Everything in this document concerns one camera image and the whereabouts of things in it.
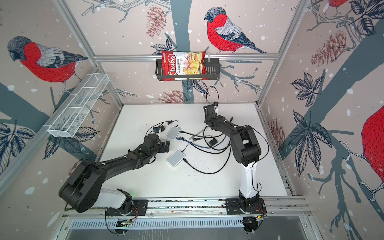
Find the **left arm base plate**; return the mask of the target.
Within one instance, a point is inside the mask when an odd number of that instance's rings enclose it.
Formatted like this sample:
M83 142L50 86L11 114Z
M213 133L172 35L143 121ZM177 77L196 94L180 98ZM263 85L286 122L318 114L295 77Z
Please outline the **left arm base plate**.
M119 209L107 208L106 216L107 217L126 217L126 216L145 216L148 200L130 200L123 203Z

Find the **white network switch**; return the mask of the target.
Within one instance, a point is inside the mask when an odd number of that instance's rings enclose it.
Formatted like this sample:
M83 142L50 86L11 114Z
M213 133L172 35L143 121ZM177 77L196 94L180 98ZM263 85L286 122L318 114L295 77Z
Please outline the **white network switch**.
M181 150L176 150L174 153L172 153L168 158L167 158L167 163L172 167L176 168L180 162L183 161L185 158L185 154Z
M178 137L180 131L181 131L181 128L172 126L172 127L170 128L170 130L168 131L168 133L167 133L167 135L166 135L166 138L167 138L168 140L172 140L172 141L174 141L174 140L177 139L177 137Z

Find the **black power adapter with cord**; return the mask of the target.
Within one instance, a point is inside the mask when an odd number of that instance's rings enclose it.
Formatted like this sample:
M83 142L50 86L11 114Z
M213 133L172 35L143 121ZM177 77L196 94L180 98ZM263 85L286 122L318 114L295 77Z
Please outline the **black power adapter with cord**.
M171 125L172 123L176 122L177 125L176 127L179 126L179 121L178 120L169 120L169 121L163 121L163 122L160 122L158 124L155 124L153 126L151 126L147 132L146 132L146 136L148 134L151 134L151 133L154 133L154 134L159 134L159 133L162 133L165 131L165 125Z

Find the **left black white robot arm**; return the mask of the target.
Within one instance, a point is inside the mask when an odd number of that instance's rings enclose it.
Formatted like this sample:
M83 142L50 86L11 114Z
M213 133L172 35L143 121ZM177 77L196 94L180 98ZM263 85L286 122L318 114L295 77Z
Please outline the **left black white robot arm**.
M82 161L59 190L59 197L78 213L86 212L97 202L105 181L144 167L157 154L168 153L170 144L149 134L141 145L121 157L97 163Z

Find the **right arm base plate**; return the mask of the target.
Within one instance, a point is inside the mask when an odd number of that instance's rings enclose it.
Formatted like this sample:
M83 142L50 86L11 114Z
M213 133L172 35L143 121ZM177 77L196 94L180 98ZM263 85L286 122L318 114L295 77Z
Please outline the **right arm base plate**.
M226 199L222 204L228 215L261 215L267 214L264 199L254 198L249 199Z

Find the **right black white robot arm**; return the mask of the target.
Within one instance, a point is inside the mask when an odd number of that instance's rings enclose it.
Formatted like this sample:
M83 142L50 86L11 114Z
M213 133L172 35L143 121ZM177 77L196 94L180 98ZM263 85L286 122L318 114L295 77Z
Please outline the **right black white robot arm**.
M243 212L250 213L260 202L260 195L253 188L252 164L260 160L262 150L252 127L243 127L228 121L217 114L217 107L217 102L203 107L204 122L212 130L230 138L233 156L239 164L243 165L239 190L240 208Z

